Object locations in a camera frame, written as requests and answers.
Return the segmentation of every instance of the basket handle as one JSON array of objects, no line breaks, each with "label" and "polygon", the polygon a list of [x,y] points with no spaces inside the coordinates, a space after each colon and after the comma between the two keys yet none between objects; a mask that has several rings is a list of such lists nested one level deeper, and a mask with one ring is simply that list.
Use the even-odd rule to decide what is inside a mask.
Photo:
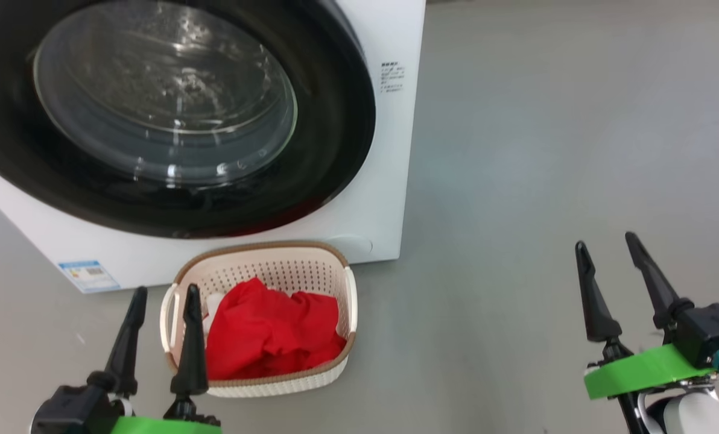
[{"label": "basket handle", "polygon": [[[164,352],[170,353],[174,348],[175,338],[177,338],[177,318],[178,308],[180,307],[180,295],[175,294],[174,291],[177,289],[177,283],[172,283],[172,286],[166,290],[164,299],[161,302],[161,316],[159,317],[160,331],[161,331],[161,346]],[[172,324],[169,326],[169,305],[172,304],[174,299],[174,313],[172,315]]]},{"label": "basket handle", "polygon": [[357,331],[357,283],[354,280],[354,272],[349,267],[346,270],[346,287],[351,294],[351,314],[349,316],[349,332]]}]

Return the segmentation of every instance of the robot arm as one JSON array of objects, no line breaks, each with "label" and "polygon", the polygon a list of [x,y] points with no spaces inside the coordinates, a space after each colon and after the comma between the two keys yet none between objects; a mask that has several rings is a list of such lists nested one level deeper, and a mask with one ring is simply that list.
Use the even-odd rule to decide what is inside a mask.
[{"label": "robot arm", "polygon": [[137,393],[137,337],[145,321],[147,298],[143,286],[135,290],[105,371],[94,371],[85,386],[60,386],[35,413],[31,434],[221,434],[220,422],[198,415],[191,401],[191,396],[209,388],[196,285],[188,288],[183,313],[185,341],[171,385],[174,404],[163,420],[134,415],[128,398]]},{"label": "robot arm", "polygon": [[[612,318],[595,280],[595,266],[584,242],[577,242],[577,269],[588,341],[604,342],[603,360],[591,363],[585,385],[591,399],[615,398],[630,434],[719,433],[719,401],[713,381],[719,374],[719,304],[695,307],[680,298],[634,233],[626,233],[633,264],[641,270],[654,308],[663,346],[633,354],[619,341],[622,329]],[[680,389],[647,409],[648,395]]]}]

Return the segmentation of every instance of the white robot part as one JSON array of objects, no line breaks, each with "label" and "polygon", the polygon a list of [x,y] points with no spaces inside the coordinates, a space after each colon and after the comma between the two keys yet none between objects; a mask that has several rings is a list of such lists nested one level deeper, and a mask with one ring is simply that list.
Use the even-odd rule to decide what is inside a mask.
[{"label": "white robot part", "polygon": [[663,412],[667,434],[719,434],[719,401],[707,393],[687,393]]}]

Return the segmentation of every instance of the glass door window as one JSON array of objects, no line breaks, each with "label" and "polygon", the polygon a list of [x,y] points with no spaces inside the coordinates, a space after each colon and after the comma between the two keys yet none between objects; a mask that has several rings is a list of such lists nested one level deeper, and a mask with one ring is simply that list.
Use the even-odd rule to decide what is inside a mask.
[{"label": "glass door window", "polygon": [[260,41],[206,11],[169,2],[106,2],[55,25],[34,85],[75,145],[138,180],[235,181],[287,146],[298,104]]}]

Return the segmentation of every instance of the green tape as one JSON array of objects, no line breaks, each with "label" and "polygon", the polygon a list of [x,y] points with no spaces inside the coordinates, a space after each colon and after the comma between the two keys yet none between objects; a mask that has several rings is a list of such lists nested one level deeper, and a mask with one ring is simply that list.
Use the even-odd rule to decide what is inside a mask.
[{"label": "green tape", "polygon": [[122,417],[111,434],[222,434],[219,426],[181,420]]},{"label": "green tape", "polygon": [[591,399],[599,399],[710,373],[713,368],[693,367],[673,344],[668,344],[603,365],[585,376],[585,387]]}]

